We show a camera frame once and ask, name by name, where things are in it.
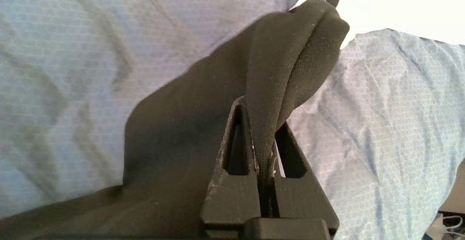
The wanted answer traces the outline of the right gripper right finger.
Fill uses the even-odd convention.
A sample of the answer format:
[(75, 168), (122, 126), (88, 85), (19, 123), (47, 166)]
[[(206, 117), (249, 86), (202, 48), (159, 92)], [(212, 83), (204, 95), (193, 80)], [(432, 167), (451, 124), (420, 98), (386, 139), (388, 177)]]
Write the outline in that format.
[(289, 124), (275, 134), (273, 152), (274, 189), (280, 218), (319, 219), (330, 234), (339, 228), (339, 218), (321, 187)]

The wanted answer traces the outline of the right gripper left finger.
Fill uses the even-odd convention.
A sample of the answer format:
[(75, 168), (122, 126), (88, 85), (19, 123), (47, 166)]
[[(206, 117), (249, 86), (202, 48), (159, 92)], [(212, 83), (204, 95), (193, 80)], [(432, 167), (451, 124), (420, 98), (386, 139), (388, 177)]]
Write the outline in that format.
[(241, 96), (231, 105), (201, 209), (202, 236), (243, 238), (244, 224), (261, 216), (257, 172), (246, 98)]

